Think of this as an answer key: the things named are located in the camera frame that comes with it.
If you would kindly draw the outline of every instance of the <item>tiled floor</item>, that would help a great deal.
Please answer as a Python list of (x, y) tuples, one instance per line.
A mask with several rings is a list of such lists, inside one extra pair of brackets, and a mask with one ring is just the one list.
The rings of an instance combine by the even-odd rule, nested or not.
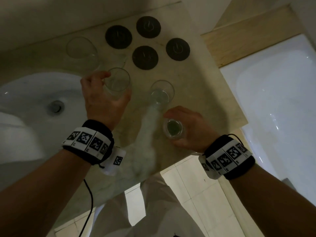
[[(161, 175), (206, 237), (244, 237), (219, 182), (207, 177), (197, 156), (185, 158), (161, 171)], [(125, 191), (131, 225), (145, 216), (139, 186)], [(78, 237), (88, 213), (55, 229), (56, 237)], [(90, 217), (82, 237), (89, 236), (92, 222), (93, 217)]]

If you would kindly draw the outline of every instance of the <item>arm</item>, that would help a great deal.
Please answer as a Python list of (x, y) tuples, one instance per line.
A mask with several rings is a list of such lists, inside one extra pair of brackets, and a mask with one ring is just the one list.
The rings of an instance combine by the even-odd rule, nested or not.
[[(131, 93), (111, 100), (103, 92), (98, 72), (81, 80), (87, 117), (105, 124), (111, 131), (118, 124)], [(38, 169), (0, 193), (0, 232), (3, 236), (46, 236), (77, 190), (91, 164), (61, 150)]]
[[(186, 128), (183, 139), (172, 140), (178, 147), (203, 153), (220, 136), (187, 108), (177, 106), (164, 117), (179, 120)], [(316, 207), (258, 165), (230, 183), (266, 237), (316, 236)]]

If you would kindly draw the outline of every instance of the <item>sink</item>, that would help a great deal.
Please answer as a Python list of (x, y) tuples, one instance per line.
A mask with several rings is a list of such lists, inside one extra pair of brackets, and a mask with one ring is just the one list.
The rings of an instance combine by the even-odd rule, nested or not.
[(80, 79), (68, 73), (36, 73), (0, 87), (0, 111), (19, 117), (31, 128), (44, 152), (37, 160), (0, 165), (0, 190), (57, 153), (61, 142), (82, 126), (87, 115)]

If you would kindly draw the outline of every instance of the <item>black coaster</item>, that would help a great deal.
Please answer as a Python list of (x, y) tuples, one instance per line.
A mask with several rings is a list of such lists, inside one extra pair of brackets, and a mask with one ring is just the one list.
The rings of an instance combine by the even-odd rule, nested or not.
[(105, 33), (105, 40), (115, 49), (124, 49), (132, 43), (132, 33), (124, 26), (111, 26)]
[(158, 63), (158, 54), (150, 46), (140, 46), (135, 49), (132, 55), (135, 66), (142, 70), (150, 70)]
[(161, 26), (156, 18), (144, 16), (138, 19), (136, 29), (142, 37), (154, 38), (159, 35)]
[(176, 61), (183, 61), (190, 55), (189, 44), (181, 38), (173, 38), (166, 45), (168, 56)]

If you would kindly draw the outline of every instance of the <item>bathtub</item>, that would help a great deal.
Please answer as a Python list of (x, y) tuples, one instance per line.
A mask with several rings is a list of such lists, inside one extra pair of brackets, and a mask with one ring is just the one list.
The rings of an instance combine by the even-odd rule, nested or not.
[(316, 205), (316, 52), (298, 35), (222, 67), (257, 163)]

